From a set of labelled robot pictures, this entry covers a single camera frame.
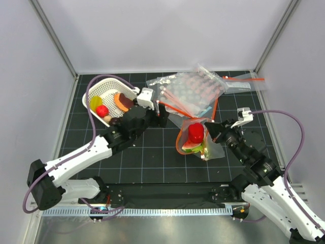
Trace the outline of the red toy bell pepper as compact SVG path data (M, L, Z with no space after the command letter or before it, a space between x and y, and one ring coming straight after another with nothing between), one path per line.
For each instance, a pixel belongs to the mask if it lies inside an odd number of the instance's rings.
M188 127L188 138L193 143L202 143L204 139L204 127L200 123L191 124Z

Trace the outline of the green toy celery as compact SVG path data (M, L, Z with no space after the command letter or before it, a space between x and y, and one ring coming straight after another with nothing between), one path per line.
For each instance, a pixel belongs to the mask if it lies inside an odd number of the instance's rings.
M207 147L204 146L203 143L201 143L201 144L202 144L203 149L200 152L194 153L194 154L197 155L201 160L207 161L209 159L209 151L208 151Z

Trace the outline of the clear orange zip bag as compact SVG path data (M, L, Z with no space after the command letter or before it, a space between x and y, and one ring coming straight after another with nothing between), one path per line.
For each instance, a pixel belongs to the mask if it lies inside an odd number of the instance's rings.
M190 118L182 124L176 139L175 148L181 155L195 155L202 161L225 157L220 143L214 143L206 122L214 122L210 118Z

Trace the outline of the toy watermelon slice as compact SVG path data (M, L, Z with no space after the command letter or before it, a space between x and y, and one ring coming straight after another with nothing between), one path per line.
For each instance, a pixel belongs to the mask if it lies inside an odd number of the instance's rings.
M186 143L184 143L181 149L187 154L194 154L199 153L203 149L203 147L201 143L193 143L187 141Z

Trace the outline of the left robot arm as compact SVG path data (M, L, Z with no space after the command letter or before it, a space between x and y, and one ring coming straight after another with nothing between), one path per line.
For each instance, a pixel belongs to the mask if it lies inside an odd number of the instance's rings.
M103 203L107 199L107 188L103 180L96 176L84 180L71 177L90 165L108 159L132 146L148 127L164 128L169 113L160 104L157 110L135 105L120 118L111 119L111 125L100 135L94 134L92 140L75 151L56 160L31 163L23 201L26 208L29 195L32 195L37 210L48 210L61 201L71 199L92 199Z

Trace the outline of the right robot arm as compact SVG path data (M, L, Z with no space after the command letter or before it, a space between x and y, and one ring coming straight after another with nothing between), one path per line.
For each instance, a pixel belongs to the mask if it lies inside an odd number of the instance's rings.
M289 185L284 171L266 155L258 133L243 133L234 120L206 122L215 143L224 143L244 167L230 183L229 196L256 207L288 237L289 243L324 243L324 221Z

